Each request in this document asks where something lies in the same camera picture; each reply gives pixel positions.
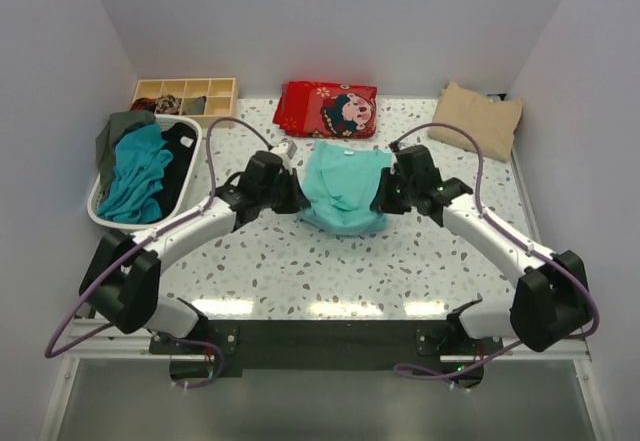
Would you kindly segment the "mint green t shirt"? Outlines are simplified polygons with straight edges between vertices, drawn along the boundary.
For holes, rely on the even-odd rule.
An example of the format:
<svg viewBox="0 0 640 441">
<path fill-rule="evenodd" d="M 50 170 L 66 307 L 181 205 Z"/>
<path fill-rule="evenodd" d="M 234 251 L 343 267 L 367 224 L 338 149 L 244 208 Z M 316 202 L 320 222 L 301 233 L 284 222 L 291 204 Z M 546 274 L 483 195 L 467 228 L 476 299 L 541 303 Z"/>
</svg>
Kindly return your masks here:
<svg viewBox="0 0 640 441">
<path fill-rule="evenodd" d="M 318 141 L 307 163 L 302 191 L 310 206 L 299 218 L 328 233 L 359 236 L 381 231 L 387 217 L 370 209 L 381 172 L 392 156 Z"/>
</svg>

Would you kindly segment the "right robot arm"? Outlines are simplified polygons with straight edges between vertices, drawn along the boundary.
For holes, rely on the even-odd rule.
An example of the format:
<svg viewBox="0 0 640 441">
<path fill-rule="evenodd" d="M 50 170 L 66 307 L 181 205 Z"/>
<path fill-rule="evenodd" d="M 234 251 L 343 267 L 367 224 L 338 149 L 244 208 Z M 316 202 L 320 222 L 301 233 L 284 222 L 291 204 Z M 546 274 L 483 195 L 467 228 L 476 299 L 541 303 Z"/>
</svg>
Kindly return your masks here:
<svg viewBox="0 0 640 441">
<path fill-rule="evenodd" d="M 481 338 L 516 338 L 543 352 L 595 321 L 583 261 L 572 251 L 556 253 L 493 217 L 477 188 L 443 179 L 424 146 L 392 148 L 395 161 L 381 172 L 374 211 L 402 215 L 416 210 L 465 240 L 511 283 L 506 303 L 472 301 L 449 314 L 448 347 L 469 353 Z"/>
</svg>

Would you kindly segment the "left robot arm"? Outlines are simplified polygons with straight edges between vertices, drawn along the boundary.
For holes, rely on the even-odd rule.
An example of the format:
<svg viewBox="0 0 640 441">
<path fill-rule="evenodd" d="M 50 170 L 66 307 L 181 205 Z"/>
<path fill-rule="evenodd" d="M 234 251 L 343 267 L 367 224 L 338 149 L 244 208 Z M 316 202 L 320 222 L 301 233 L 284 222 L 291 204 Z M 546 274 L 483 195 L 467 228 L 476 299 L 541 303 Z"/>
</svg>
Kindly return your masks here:
<svg viewBox="0 0 640 441">
<path fill-rule="evenodd" d="M 110 231 L 80 285 L 81 301 L 124 334 L 139 329 L 166 333 L 183 352 L 200 351 L 207 341 L 205 316 L 184 300 L 160 295 L 161 275 L 207 242 L 253 222 L 265 209 L 293 214 L 309 207 L 292 165 L 295 151 L 293 143 L 283 142 L 256 152 L 214 196 L 154 228 Z"/>
</svg>

